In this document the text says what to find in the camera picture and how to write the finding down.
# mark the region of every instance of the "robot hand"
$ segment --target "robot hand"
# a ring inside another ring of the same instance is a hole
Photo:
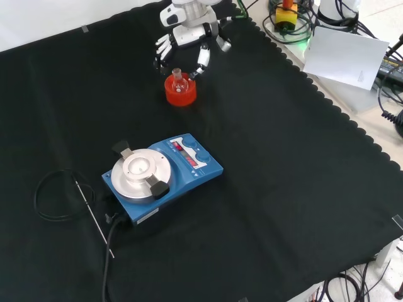
[[[202,74],[210,61],[210,48],[207,40],[216,39],[218,46],[224,51],[231,48],[229,39],[222,34],[211,6],[221,0],[173,0],[173,3],[161,11],[161,23],[168,27],[174,26],[172,33],[164,35],[156,42],[156,68],[165,67],[167,60],[177,48],[186,47],[200,42],[198,65],[190,74],[190,79]]]

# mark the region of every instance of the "black tablecloth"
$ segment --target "black tablecloth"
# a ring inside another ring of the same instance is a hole
[[[48,223],[32,194],[72,167],[98,193],[110,147],[191,133],[224,174],[183,196],[113,246],[110,291],[123,301],[284,302],[363,262],[400,235],[399,166],[324,99],[250,21],[212,43],[198,98],[174,108],[152,66],[167,3],[114,16],[0,54],[1,301],[98,301],[104,245],[89,216]],[[224,1],[218,17],[236,14]],[[199,46],[171,67],[192,71]],[[54,211],[77,207],[53,188]]]

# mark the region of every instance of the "blue knob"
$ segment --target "blue knob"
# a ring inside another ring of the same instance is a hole
[[[193,137],[185,137],[182,143],[185,147],[196,148],[196,140]]]
[[[208,162],[210,161],[210,154],[204,150],[197,151],[196,159],[200,162]]]

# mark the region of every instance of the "digital display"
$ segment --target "digital display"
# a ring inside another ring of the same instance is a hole
[[[191,164],[192,167],[197,166],[197,162],[195,162],[195,160],[191,158],[191,156],[182,148],[182,146],[178,142],[173,142],[172,144],[174,145],[176,150],[178,150],[179,153],[183,155],[188,163]]]

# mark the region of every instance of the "label sticker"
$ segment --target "label sticker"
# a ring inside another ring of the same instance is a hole
[[[151,211],[150,213],[148,213],[147,215],[145,215],[144,217],[140,218],[139,220],[137,220],[137,224],[142,223],[144,220],[146,220],[148,217],[151,217],[152,215],[154,215],[155,213],[158,212],[159,208],[156,208],[154,211]]]

